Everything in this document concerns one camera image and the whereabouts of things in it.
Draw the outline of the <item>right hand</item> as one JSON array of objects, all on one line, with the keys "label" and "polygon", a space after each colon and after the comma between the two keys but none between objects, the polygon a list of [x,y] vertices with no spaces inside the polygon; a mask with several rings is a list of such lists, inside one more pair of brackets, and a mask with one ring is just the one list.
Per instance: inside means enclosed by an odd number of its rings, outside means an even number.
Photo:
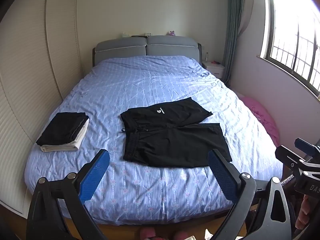
[{"label": "right hand", "polygon": [[295,223],[295,227],[298,230],[303,230],[305,226],[309,222],[309,213],[310,213],[310,203],[309,203],[309,197],[307,195],[304,196],[300,211]]}]

